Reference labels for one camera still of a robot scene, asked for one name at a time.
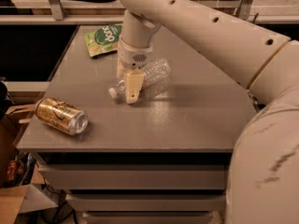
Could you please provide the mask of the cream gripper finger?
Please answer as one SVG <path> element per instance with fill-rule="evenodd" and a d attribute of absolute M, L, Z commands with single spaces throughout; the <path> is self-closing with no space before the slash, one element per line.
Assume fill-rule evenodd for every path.
<path fill-rule="evenodd" d="M 144 76 L 141 70 L 133 70 L 125 75 L 125 97 L 127 104 L 134 104 L 138 100 Z"/>
<path fill-rule="evenodd" d="M 124 67 L 120 61 L 120 59 L 118 59 L 117 61 L 117 78 L 120 78 L 123 75 L 124 72 Z"/>

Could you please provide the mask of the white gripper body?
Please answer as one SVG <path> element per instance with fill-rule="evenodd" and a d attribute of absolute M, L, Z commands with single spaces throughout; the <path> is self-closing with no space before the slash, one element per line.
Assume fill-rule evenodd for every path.
<path fill-rule="evenodd" d="M 152 51 L 152 45 L 147 48 L 135 48 L 126 44 L 122 38 L 118 42 L 118 57 L 124 68 L 134 69 L 148 64 Z"/>

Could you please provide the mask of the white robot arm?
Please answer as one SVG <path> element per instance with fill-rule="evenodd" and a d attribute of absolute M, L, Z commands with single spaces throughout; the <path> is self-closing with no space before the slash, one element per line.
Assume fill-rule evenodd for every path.
<path fill-rule="evenodd" d="M 299 224 L 297 42 L 189 0 L 120 1 L 125 48 L 148 47 L 161 24 L 265 105 L 235 144 L 225 224 Z"/>

